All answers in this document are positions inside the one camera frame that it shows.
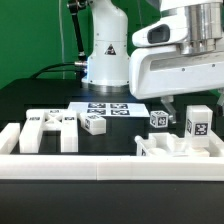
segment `black cable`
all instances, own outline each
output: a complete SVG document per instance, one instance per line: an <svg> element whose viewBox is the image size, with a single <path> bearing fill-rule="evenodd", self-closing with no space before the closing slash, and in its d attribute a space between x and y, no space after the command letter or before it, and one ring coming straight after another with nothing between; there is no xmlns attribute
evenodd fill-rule
<svg viewBox="0 0 224 224"><path fill-rule="evenodd" d="M41 73L44 73L44 72L48 71L49 69L59 68L59 67L64 67L64 66L71 66L71 65L74 66L74 63L68 62L68 63L60 63L60 64L55 64L55 65L47 66L47 67L41 69L40 71L34 73L33 75L31 75L30 76L30 79L36 79Z"/></svg>
<svg viewBox="0 0 224 224"><path fill-rule="evenodd" d="M75 29L75 35L76 35L77 46L78 46L78 51L79 51L79 55L78 55L79 60L86 61L86 54L84 52L82 35L81 35L79 19L78 19L78 11L85 8L86 1L84 1L84 0L80 1L81 5L83 5L82 8L80 8L77 3L78 3L77 0L70 0L70 1L68 1L67 6L72 15L72 21L73 21L73 25L74 25L74 29Z"/></svg>
<svg viewBox="0 0 224 224"><path fill-rule="evenodd" d="M43 73L45 73L45 72L76 72L76 70L74 70L74 69L66 69L66 70L47 70L47 71L44 71Z"/></svg>

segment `cable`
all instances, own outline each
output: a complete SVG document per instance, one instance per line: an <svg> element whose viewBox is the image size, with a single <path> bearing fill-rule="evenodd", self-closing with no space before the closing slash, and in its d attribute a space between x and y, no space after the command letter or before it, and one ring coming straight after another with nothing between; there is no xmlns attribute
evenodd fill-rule
<svg viewBox="0 0 224 224"><path fill-rule="evenodd" d="M42 73L45 73L45 72L76 72L76 70L74 70L74 69L60 69L60 70L46 70L46 71L44 71L44 72L42 72Z"/></svg>
<svg viewBox="0 0 224 224"><path fill-rule="evenodd" d="M143 23L142 23L142 10L141 10L140 0L137 0L137 4L138 4L138 13L139 13L139 19L140 19L141 28L143 28Z"/></svg>
<svg viewBox="0 0 224 224"><path fill-rule="evenodd" d="M33 75L31 75L30 78L31 79L36 79L41 73L44 73L44 72L48 71L49 69L59 68L59 67L64 67L64 66L74 66L74 63L68 62L68 63L60 63L60 64L47 66L47 67L41 69L40 71L34 73Z"/></svg>
<svg viewBox="0 0 224 224"><path fill-rule="evenodd" d="M62 62L65 63L65 40L64 40L64 28L62 20L62 0L59 0L59 27L60 27L60 37L61 37L61 57Z"/></svg>

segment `white block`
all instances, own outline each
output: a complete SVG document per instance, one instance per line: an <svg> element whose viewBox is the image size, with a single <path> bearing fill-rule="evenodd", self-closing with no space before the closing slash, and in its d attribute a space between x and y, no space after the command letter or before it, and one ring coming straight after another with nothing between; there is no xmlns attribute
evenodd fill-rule
<svg viewBox="0 0 224 224"><path fill-rule="evenodd" d="M207 106L188 106L185 139L192 148L209 147L212 111Z"/></svg>
<svg viewBox="0 0 224 224"><path fill-rule="evenodd" d="M150 124L155 128L165 128L168 126L169 114L160 111L151 111Z"/></svg>
<svg viewBox="0 0 224 224"><path fill-rule="evenodd" d="M92 135L99 135L106 133L106 119L96 115L81 113L81 126Z"/></svg>
<svg viewBox="0 0 224 224"><path fill-rule="evenodd" d="M43 110L29 114L19 137L20 153L38 153L43 134L45 113Z"/></svg>
<svg viewBox="0 0 224 224"><path fill-rule="evenodd" d="M75 111L65 111L63 113L61 152L78 152L78 126Z"/></svg>
<svg viewBox="0 0 224 224"><path fill-rule="evenodd" d="M9 123L0 133L0 154L10 154L19 140L20 124Z"/></svg>

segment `triangle logo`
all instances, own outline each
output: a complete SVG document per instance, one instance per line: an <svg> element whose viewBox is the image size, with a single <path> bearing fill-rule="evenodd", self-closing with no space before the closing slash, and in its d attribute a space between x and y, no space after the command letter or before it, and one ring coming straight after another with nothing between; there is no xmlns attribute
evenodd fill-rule
<svg viewBox="0 0 224 224"><path fill-rule="evenodd" d="M113 47L112 44L110 44L110 46L108 47L108 49L105 52L105 54L107 54L107 55L116 55L116 52L115 52L114 47Z"/></svg>

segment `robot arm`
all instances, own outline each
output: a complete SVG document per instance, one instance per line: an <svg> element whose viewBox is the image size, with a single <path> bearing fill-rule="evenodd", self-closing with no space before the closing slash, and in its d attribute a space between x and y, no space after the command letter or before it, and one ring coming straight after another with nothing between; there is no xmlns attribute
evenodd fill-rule
<svg viewBox="0 0 224 224"><path fill-rule="evenodd" d="M75 28L75 34L77 38L77 46L79 50L79 60L81 61L86 61L86 55L84 52L83 48L83 43L82 43L82 37L81 37L81 32L80 32L80 27L79 27L79 20L78 20L78 11L85 9L86 8L87 1L86 0L69 0L67 7L69 8L71 15L72 15L72 20Z"/></svg>
<svg viewBox="0 0 224 224"><path fill-rule="evenodd" d="M136 98L164 97L224 87L223 1L170 2L161 2L162 18L158 23L133 35L133 42L141 46L132 54L130 61L130 90ZM167 26L168 31L162 29L159 32L162 24ZM166 32L170 33L169 38L164 34ZM166 37L165 40L160 38L156 42L155 38L150 42L149 37L159 34Z"/></svg>
<svg viewBox="0 0 224 224"><path fill-rule="evenodd" d="M72 1L78 9L88 4L93 15L93 52L87 58L87 75L82 79L83 87L103 92L128 90L126 14L114 6L111 0Z"/></svg>

